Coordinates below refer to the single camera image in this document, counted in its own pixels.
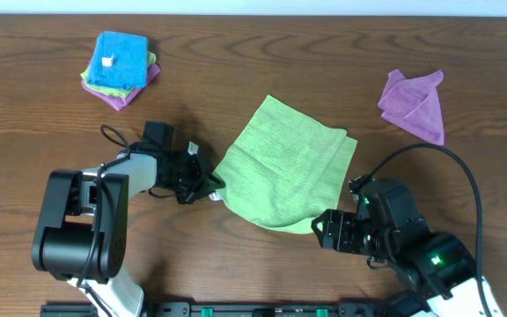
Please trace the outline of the green microfiber cloth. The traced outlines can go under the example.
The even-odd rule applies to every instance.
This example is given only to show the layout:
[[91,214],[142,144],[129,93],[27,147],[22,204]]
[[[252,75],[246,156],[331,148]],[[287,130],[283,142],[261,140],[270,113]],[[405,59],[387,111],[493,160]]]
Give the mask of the green microfiber cloth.
[[228,148],[212,197],[264,229],[308,234],[337,208],[357,141],[269,95]]

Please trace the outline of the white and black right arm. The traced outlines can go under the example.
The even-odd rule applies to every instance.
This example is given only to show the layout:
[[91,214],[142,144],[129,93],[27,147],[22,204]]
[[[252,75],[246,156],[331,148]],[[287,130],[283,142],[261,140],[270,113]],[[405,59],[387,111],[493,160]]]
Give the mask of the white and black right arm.
[[488,281],[464,244],[433,232],[417,212],[401,220],[376,212],[326,210],[312,221],[321,247],[367,257],[371,269],[389,268],[410,298],[387,312],[409,316],[501,316]]

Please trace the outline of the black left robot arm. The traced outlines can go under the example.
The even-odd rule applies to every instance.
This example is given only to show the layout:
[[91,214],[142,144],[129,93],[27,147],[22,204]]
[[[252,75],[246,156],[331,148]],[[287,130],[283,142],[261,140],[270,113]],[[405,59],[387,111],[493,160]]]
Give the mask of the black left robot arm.
[[155,304],[124,265],[129,200],[167,188],[191,204],[224,187],[198,154],[166,160],[124,151],[84,170],[48,178],[33,238],[32,263],[80,290],[98,316],[154,316]]

